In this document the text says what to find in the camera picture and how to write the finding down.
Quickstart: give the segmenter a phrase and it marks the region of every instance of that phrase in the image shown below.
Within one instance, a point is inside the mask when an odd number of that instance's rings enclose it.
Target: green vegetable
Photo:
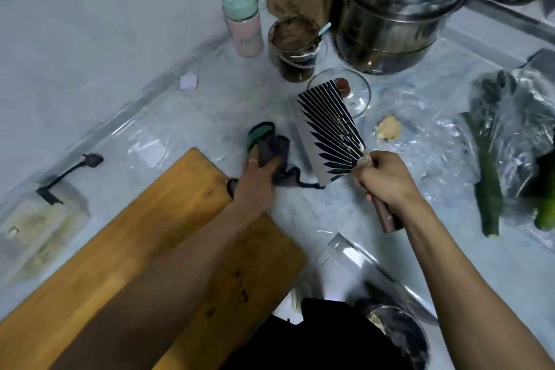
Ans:
[[[503,210],[503,194],[501,193],[497,170],[489,153],[488,141],[480,134],[474,119],[468,112],[462,113],[462,117],[472,131],[478,146],[481,179],[479,183],[474,185],[474,192],[482,217],[482,233],[487,237],[495,237],[499,235],[499,217]]]
[[[534,224],[540,230],[551,230],[555,227],[555,155],[552,151],[546,157],[550,163],[540,168],[540,177],[545,176],[542,200],[538,207],[538,215]]]

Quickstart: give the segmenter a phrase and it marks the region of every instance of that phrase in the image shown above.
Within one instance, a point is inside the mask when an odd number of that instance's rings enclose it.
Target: large steamer pot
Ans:
[[[387,74],[418,63],[467,0],[342,1],[339,55],[363,72]]]

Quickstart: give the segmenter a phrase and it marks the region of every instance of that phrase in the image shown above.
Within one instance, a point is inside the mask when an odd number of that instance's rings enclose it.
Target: black feather pattern on blade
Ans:
[[[310,133],[318,141],[315,144],[321,150],[319,156],[326,160],[323,165],[334,175],[331,181],[349,173],[365,147],[335,82],[310,88],[299,94],[297,101],[313,130]]]

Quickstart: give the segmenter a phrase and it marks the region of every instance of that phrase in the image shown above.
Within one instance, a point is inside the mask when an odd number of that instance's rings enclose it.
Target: person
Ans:
[[[373,152],[371,157],[375,167],[357,167],[352,175],[403,221],[454,366],[459,370],[554,370],[551,357],[538,340],[456,245],[420,195],[400,157],[391,152]],[[88,322],[51,368],[152,368],[195,311],[238,234],[272,205],[271,178],[278,164],[279,159],[274,158],[259,167],[254,148],[233,202],[129,282]],[[237,368],[245,356],[250,356],[251,363],[243,368],[278,368],[284,362],[297,368],[301,363],[318,361],[329,368],[334,358],[341,360],[343,368],[350,366],[350,360],[364,360],[368,368],[410,368],[399,359],[399,350],[385,336],[380,338],[381,332],[363,314],[347,304],[331,302],[328,307],[325,301],[313,300],[305,316],[306,301],[302,304],[305,321],[298,325],[298,331],[291,331],[294,325],[285,321],[276,325],[280,319],[272,317],[270,330],[262,325],[243,350],[232,356],[234,365],[228,362],[226,367]],[[372,330],[365,324],[375,329],[370,336],[367,332]],[[272,337],[268,333],[272,331],[287,335]],[[268,345],[269,339],[281,344]]]

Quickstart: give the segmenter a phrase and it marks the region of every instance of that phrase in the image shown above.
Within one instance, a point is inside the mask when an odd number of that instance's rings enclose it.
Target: person's left hand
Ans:
[[[259,167],[258,147],[255,146],[235,188],[233,204],[256,217],[267,211],[274,202],[272,176],[280,163],[281,157],[277,156],[264,167]]]

